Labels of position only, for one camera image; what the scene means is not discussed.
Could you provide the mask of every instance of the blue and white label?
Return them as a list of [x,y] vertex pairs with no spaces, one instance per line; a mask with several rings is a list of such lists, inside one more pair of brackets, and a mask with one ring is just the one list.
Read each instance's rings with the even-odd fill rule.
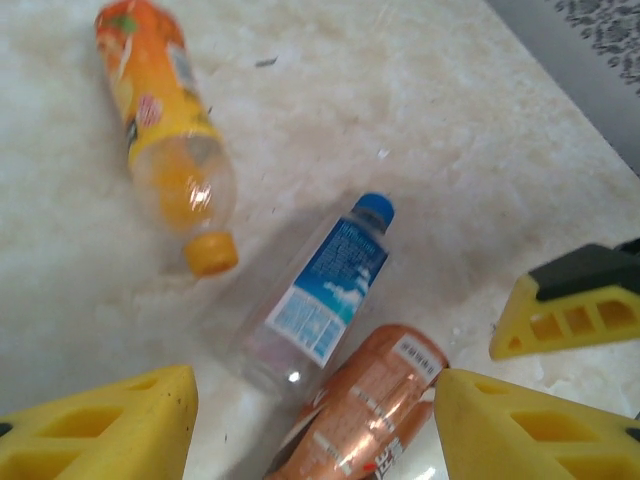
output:
[[365,229],[341,218],[266,324],[324,367],[386,259]]

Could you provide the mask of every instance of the white surface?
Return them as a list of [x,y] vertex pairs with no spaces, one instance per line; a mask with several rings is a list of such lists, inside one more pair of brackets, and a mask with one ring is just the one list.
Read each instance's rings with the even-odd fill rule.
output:
[[[93,43],[100,2],[3,0],[0,414],[188,362],[200,410],[185,478],[258,478],[270,403],[215,353],[316,223],[365,189],[398,214],[347,350],[404,322],[456,367],[637,413],[638,342],[488,358],[518,275],[639,234],[640,182],[481,1],[171,3],[238,171],[241,265],[175,273],[175,246],[139,211]],[[430,422],[389,478],[443,466]]]

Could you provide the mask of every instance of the gray mat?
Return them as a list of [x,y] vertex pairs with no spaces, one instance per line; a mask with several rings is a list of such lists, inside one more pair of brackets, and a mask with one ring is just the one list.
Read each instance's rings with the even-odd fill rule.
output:
[[487,2],[640,174],[640,2]]

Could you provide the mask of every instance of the orange label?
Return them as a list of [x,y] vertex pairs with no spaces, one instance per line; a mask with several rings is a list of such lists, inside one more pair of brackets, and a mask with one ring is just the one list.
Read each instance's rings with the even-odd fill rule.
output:
[[122,0],[102,9],[96,41],[126,127],[129,165],[167,137],[221,140],[196,90],[180,27],[147,0]]
[[431,416],[423,396],[447,366],[419,331],[378,328],[302,408],[266,479],[382,479]]

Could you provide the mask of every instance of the yellow foam block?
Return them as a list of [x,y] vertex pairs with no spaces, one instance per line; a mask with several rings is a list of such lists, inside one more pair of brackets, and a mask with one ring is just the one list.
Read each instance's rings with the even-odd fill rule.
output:
[[0,479],[180,479],[197,410],[174,366],[2,417]]
[[489,346],[494,360],[640,338],[640,295],[607,286],[536,300],[538,284],[518,279]]
[[464,370],[438,378],[451,480],[637,480],[640,422]]

